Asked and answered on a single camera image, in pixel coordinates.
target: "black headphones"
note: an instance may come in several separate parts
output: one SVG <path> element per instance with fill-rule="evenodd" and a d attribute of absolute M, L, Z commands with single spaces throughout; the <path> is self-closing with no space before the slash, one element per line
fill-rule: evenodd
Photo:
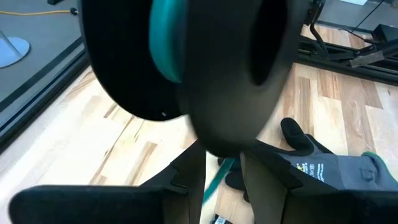
<path fill-rule="evenodd" d="M 78 11 L 93 70 L 115 102 L 154 121 L 189 114 L 201 144 L 236 157 L 274 110 L 308 4 L 84 0 Z"/>

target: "hardwood floorboard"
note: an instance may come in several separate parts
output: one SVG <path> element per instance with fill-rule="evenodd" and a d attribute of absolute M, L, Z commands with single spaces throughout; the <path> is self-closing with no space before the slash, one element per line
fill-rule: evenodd
<path fill-rule="evenodd" d="M 317 27 L 325 42 L 364 47 L 343 30 Z M 308 28 L 304 35 L 313 38 Z M 335 154 L 379 154 L 398 177 L 398 88 L 295 64 L 274 114 L 258 139 L 293 150 L 280 131 L 295 119 Z M 196 140 L 186 116 L 144 121 L 119 107 L 89 68 L 0 155 L 0 223 L 16 192 L 38 184 L 139 185 Z M 217 158 L 206 157 L 206 185 Z M 234 224 L 253 219 L 243 193 L 224 183 L 203 207 L 201 223 L 217 213 Z"/>

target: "green cable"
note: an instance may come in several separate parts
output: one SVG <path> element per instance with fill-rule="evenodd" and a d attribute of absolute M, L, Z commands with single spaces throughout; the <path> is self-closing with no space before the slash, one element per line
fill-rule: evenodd
<path fill-rule="evenodd" d="M 220 169 L 217 171 L 217 174 L 214 176 L 214 179 L 211 181 L 209 187 L 205 190 L 205 193 L 203 194 L 203 202 L 202 205 L 204 205 L 211 195 L 216 191 L 217 187 L 221 183 L 221 181 L 225 178 L 225 176 L 228 174 L 232 164 L 234 163 L 234 159 L 225 159 L 222 165 L 220 166 Z"/>

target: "yellow cable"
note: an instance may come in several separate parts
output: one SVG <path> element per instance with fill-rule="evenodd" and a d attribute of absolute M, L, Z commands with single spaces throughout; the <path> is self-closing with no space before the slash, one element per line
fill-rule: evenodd
<path fill-rule="evenodd" d="M 70 11 L 69 10 L 56 10 L 56 11 L 49 11 L 49 12 L 33 12 L 33 13 L 0 11 L 0 14 L 7 14 L 7 15 L 14 15 L 14 16 L 39 16 L 39 15 L 56 14 L 56 13 L 70 13 Z"/>

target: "gray floor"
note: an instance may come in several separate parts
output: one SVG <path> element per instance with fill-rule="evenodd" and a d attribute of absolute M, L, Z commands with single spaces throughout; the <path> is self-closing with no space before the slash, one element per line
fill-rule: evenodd
<path fill-rule="evenodd" d="M 47 0 L 0 0 L 0 11 L 42 12 L 69 10 L 76 0 L 64 0 L 55 6 Z M 0 101 L 38 72 L 80 36 L 77 16 L 10 16 L 0 14 L 0 29 L 6 36 L 27 40 L 30 52 L 20 62 L 0 68 Z"/>
<path fill-rule="evenodd" d="M 319 20 L 356 27 L 378 4 L 374 0 L 363 6 L 340 0 L 326 0 Z M 398 27 L 398 9 L 393 8 L 390 3 L 382 3 L 359 28 L 374 30 L 379 24 Z"/>

